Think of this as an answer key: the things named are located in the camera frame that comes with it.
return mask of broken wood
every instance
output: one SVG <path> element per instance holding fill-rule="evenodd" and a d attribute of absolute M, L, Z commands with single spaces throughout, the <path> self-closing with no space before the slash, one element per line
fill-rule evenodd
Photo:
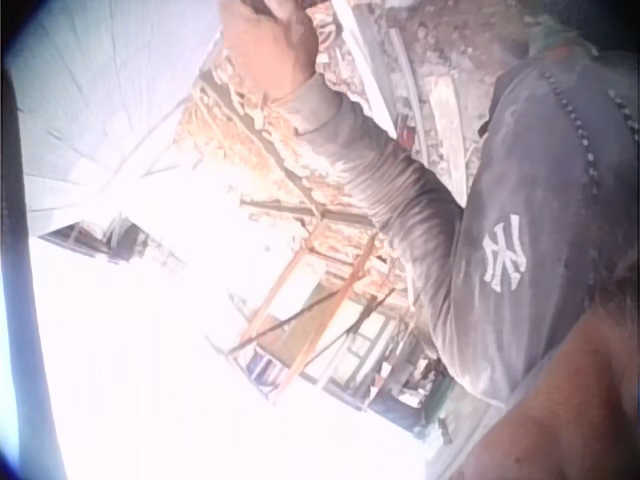
<path fill-rule="evenodd" d="M 240 206 L 259 212 L 283 213 L 293 217 L 313 218 L 315 213 L 309 207 L 302 205 L 286 205 L 277 202 L 254 202 L 250 200 L 240 200 Z M 338 223 L 350 227 L 367 228 L 375 230 L 373 222 L 369 217 L 358 213 L 341 212 L 325 208 L 320 214 L 320 218 L 329 223 Z"/>
<path fill-rule="evenodd" d="M 256 312 L 254 313 L 253 318 L 251 319 L 251 322 L 249 322 L 249 325 L 247 325 L 247 328 L 245 329 L 244 333 L 242 334 L 242 337 L 240 338 L 241 342 L 251 337 L 262 326 L 262 323 L 265 317 L 267 316 L 267 312 L 269 311 L 271 304 L 276 299 L 276 296 L 278 295 L 278 293 L 280 292 L 280 290 L 282 289 L 286 281 L 289 279 L 293 271 L 296 269 L 296 267 L 300 264 L 302 259 L 305 257 L 305 255 L 309 251 L 309 248 L 311 248 L 311 246 L 313 245 L 313 241 L 318 237 L 318 235 L 320 235 L 323 228 L 324 228 L 324 223 L 322 221 L 318 222 L 318 224 L 311 231 L 309 236 L 305 240 L 303 240 L 302 245 L 300 246 L 298 251 L 294 254 L 291 260 L 289 260 L 289 263 L 284 268 L 284 270 L 282 271 L 282 273 L 280 274 L 276 282 L 273 284 L 273 286 L 269 290 L 269 293 L 267 293 L 267 296 L 262 301 L 262 304 L 260 305 L 258 310 L 256 310 Z"/>
<path fill-rule="evenodd" d="M 317 202 L 311 194 L 311 189 L 304 185 L 301 177 L 296 175 L 293 171 L 288 169 L 284 164 L 284 158 L 280 155 L 280 152 L 275 145 L 264 138 L 255 128 L 255 122 L 251 115 L 239 113 L 233 106 L 233 100 L 228 89 L 225 89 L 222 85 L 218 84 L 214 79 L 210 71 L 202 72 L 198 77 L 197 83 L 202 87 L 214 100 L 217 100 L 217 104 L 225 110 L 231 118 L 235 120 L 238 127 L 243 130 L 249 138 L 262 150 L 262 152 L 273 160 L 276 166 L 284 174 L 285 178 L 289 180 L 291 185 L 302 195 L 302 198 L 309 204 L 309 207 L 313 210 L 314 215 L 320 218 L 320 212 L 323 209 L 323 205 Z"/>
<path fill-rule="evenodd" d="M 427 86 L 442 154 L 451 172 L 451 193 L 464 207 L 467 203 L 467 166 L 455 85 L 449 75 L 444 75 L 427 78 Z"/>
<path fill-rule="evenodd" d="M 333 299 L 331 308 L 329 309 L 327 316 L 321 322 L 318 323 L 315 330 L 309 336 L 304 346 L 300 350 L 300 353 L 298 354 L 296 360 L 293 362 L 293 365 L 291 365 L 291 368 L 289 368 L 289 371 L 284 377 L 282 383 L 278 385 L 278 388 L 274 391 L 271 397 L 273 401 L 276 401 L 277 398 L 289 387 L 289 385 L 291 385 L 291 382 L 293 382 L 293 380 L 298 375 L 300 375 L 300 373 L 304 370 L 304 366 L 307 364 L 311 355 L 313 355 L 313 352 L 317 348 L 318 343 L 322 339 L 322 336 L 327 331 L 327 328 L 333 321 L 334 317 L 338 313 L 338 310 L 340 309 L 344 301 L 347 299 L 349 293 L 353 288 L 353 285 L 356 283 L 358 278 L 360 278 L 360 276 L 362 275 L 364 267 L 367 264 L 367 261 L 369 260 L 371 253 L 373 252 L 373 248 L 375 246 L 375 240 L 376 240 L 376 233 L 374 233 L 369 237 L 369 240 L 367 241 L 364 251 L 362 252 L 362 255 L 360 255 L 360 257 L 354 263 L 353 269 L 351 271 L 351 274 L 347 278 L 347 281 L 340 288 L 338 295 Z"/>

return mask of skin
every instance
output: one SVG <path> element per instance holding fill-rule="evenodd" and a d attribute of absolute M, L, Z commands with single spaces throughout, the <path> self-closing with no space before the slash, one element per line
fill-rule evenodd
<path fill-rule="evenodd" d="M 640 478 L 637 269 L 636 260 L 601 292 L 452 479 Z"/>
<path fill-rule="evenodd" d="M 293 0 L 267 4 L 275 20 L 223 1 L 225 46 L 255 90 L 281 99 L 314 74 L 317 36 Z M 640 478 L 637 252 L 627 266 L 573 328 L 535 388 L 478 443 L 454 479 Z"/>

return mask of hand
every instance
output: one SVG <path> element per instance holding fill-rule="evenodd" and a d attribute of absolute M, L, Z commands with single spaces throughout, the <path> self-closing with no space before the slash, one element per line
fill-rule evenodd
<path fill-rule="evenodd" d="M 240 0 L 222 0 L 224 46 L 257 93 L 279 100 L 315 74 L 318 35 L 297 0 L 265 0 L 275 20 Z"/>

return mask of wrist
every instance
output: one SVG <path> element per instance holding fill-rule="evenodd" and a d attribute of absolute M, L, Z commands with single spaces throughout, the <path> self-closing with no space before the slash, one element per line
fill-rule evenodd
<path fill-rule="evenodd" d="M 313 75 L 286 97 L 273 102 L 273 106 L 300 134 L 320 128 L 336 115 L 341 105 L 340 94 L 331 90 L 319 74 Z"/>

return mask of roof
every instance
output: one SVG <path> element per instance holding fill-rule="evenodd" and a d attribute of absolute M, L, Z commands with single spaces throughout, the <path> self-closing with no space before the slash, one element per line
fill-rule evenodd
<path fill-rule="evenodd" d="M 4 59 L 31 235 L 85 219 L 152 169 L 219 32 L 210 0 L 52 0 L 40 9 Z"/>

